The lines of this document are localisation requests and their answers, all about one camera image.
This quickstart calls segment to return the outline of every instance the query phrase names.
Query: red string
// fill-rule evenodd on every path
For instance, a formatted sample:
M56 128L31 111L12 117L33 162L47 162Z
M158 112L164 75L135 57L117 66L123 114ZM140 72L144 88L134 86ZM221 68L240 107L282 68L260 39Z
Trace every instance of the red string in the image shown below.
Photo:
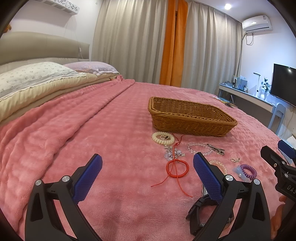
M174 134L173 134L173 136L178 140L178 142L173 146L173 150L172 150L173 159L172 159L171 161L169 161L169 162L167 163L167 165L166 165L166 171L167 171L168 175L167 175L167 177L166 177L161 183L158 183L158 184L152 185L151 187L154 187L154 186L157 186L157 185L159 185L159 184L164 183L164 181L167 180L167 178L168 178L169 176L171 176L171 177L173 177L173 178L177 178L178 185L179 185L180 189L182 190L182 192L183 192L185 195L187 195L188 197L192 197L192 196L188 195L188 194L182 189L182 187L181 187L181 185L180 185L180 183L179 183L179 178L184 177L184 176L188 173L188 171L189 171L189 164L188 164L187 162L183 161L183 160L176 159L176 157L175 157L175 147L181 143L181 141L182 141L182 137L183 137L183 136L181 136L181 139L180 139L180 140L179 140ZM177 166L176 166L176 164L175 164L175 161L178 161L178 162L184 163L184 164L186 165L186 171L185 171L183 174L178 175L178 172L177 172ZM172 165L171 170L169 170L169 165L170 165L171 163L173 163L173 165ZM173 169L173 167L175 167L176 175L172 174L172 169Z

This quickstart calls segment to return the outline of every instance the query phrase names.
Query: beige curtain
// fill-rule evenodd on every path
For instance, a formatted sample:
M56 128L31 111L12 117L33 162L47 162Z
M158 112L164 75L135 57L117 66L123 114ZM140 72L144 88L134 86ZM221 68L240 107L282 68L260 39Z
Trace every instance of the beige curtain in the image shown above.
M168 0L104 0L92 61L114 66L125 79L159 83Z
M181 87L217 93L239 74L242 24L201 3L188 8Z

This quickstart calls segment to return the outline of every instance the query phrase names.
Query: beige leather headboard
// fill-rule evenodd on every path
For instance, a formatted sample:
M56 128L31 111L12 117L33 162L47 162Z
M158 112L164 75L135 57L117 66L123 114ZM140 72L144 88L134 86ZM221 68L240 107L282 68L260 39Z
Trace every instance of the beige leather headboard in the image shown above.
M89 61L89 44L33 32L9 32L0 38L0 74L44 61L58 64Z

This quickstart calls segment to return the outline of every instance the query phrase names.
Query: blue gripper pad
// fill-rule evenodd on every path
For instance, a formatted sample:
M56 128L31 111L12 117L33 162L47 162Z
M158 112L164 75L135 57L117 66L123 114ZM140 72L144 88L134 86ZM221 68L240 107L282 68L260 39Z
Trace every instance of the blue gripper pad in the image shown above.
M73 186L73 201L78 204L80 201L83 201L91 186L93 185L96 177L101 171L103 166L102 157L98 154L94 155L92 159L85 166L84 172L80 175L78 181Z
M193 157L193 166L212 200L220 203L223 199L221 183L213 174L199 153Z
M295 153L295 149L290 147L286 142L284 142L283 140L280 140L278 142L278 148L285 153L289 158L291 159L295 159L296 158L296 153Z

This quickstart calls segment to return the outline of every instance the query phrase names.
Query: purple crystal bracelet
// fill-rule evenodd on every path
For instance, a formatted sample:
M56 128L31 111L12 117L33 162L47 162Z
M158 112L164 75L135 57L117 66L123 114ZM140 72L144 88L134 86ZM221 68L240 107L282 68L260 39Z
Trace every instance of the purple crystal bracelet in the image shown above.
M249 178L251 181L256 178L257 172L256 172L255 168L253 168L253 167L251 167L251 166L249 166L247 164L240 165L240 168L241 168L242 172L244 173L244 175L247 178ZM252 173L252 175L247 174L244 169L248 169Z

